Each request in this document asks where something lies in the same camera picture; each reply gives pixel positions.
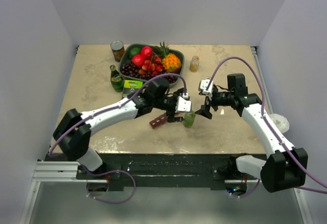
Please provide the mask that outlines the green pill bottle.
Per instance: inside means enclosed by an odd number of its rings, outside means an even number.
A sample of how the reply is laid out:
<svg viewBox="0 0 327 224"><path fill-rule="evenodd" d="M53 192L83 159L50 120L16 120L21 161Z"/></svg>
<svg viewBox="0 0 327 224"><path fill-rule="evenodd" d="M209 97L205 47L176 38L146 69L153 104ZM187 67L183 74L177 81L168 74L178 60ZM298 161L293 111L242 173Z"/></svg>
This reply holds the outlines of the green pill bottle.
<svg viewBox="0 0 327 224"><path fill-rule="evenodd" d="M193 126L195 121L195 116L196 114L194 111L190 111L184 115L183 125L185 128L191 128Z"/></svg>

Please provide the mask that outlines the red weekly pill organizer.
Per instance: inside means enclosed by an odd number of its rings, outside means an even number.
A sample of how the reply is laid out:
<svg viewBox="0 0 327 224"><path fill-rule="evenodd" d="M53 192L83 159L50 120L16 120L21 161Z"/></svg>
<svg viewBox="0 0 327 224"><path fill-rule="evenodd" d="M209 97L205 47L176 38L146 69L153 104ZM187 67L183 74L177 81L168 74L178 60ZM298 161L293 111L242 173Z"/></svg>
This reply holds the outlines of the red weekly pill organizer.
<svg viewBox="0 0 327 224"><path fill-rule="evenodd" d="M166 114L162 114L159 117L155 118L154 120L149 122L149 125L151 126L152 129L156 129L165 123L167 123L168 116Z"/></svg>

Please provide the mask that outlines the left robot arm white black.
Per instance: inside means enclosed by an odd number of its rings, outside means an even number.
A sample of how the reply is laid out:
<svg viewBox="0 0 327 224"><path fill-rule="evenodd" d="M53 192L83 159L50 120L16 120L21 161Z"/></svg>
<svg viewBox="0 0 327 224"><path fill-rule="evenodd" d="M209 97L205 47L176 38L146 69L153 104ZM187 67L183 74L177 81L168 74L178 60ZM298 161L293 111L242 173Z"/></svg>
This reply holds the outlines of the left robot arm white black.
<svg viewBox="0 0 327 224"><path fill-rule="evenodd" d="M68 161L84 165L94 179L101 179L106 167L99 154L90 148L90 138L111 125L146 115L154 108L166 111L169 122L180 121L174 115L190 111L190 97L185 88L173 95L166 93L168 88L169 82L161 75L150 79L134 94L115 104L82 113L70 109L53 133L53 146L59 146Z"/></svg>

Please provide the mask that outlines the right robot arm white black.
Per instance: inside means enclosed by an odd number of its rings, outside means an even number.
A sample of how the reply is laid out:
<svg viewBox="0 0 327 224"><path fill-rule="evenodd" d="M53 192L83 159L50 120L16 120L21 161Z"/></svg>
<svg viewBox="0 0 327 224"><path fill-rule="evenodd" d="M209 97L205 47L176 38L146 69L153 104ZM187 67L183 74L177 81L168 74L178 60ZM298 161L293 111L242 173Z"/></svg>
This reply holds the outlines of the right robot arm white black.
<svg viewBox="0 0 327 224"><path fill-rule="evenodd" d="M303 148L295 148L272 122L257 94L248 93L245 76L227 76L228 88L223 91L210 83L209 79L199 83L199 94L205 102L196 114L212 118L210 109L229 106L252 128L259 138L266 160L255 158L247 153L232 155L227 163L227 175L238 180L244 174L261 180L265 189L277 192L304 185L308 154Z"/></svg>

